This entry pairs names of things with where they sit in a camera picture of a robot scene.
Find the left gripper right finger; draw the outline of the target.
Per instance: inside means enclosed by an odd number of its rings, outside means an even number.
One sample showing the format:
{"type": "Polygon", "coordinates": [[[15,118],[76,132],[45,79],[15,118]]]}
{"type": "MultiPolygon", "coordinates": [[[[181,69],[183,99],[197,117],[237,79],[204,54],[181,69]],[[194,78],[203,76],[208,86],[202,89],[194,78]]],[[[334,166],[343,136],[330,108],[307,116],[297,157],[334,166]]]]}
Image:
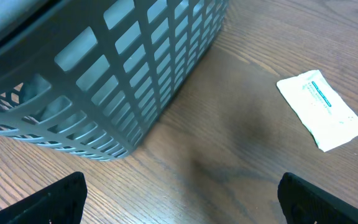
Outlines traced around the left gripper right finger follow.
{"type": "Polygon", "coordinates": [[[278,185],[278,201],[290,224],[358,224],[358,208],[286,172],[278,185]]]}

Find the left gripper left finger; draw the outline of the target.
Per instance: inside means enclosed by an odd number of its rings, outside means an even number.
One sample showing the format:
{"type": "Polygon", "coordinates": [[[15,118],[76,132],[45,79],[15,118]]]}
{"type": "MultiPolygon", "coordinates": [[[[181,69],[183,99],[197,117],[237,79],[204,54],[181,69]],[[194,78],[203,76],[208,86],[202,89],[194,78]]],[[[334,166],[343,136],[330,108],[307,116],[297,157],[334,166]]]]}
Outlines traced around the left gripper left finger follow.
{"type": "Polygon", "coordinates": [[[0,223],[80,223],[86,197],[85,176],[74,172],[0,210],[0,223]]]}

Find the teal wet wipes pack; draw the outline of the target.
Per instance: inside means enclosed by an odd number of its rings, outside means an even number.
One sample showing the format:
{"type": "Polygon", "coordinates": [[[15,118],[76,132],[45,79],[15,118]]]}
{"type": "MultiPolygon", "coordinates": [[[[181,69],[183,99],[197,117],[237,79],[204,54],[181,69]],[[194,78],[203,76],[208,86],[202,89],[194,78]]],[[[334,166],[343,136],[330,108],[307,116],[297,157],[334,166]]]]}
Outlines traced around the teal wet wipes pack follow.
{"type": "Polygon", "coordinates": [[[358,115],[320,70],[280,80],[276,86],[320,150],[330,151],[358,137],[358,115]]]}

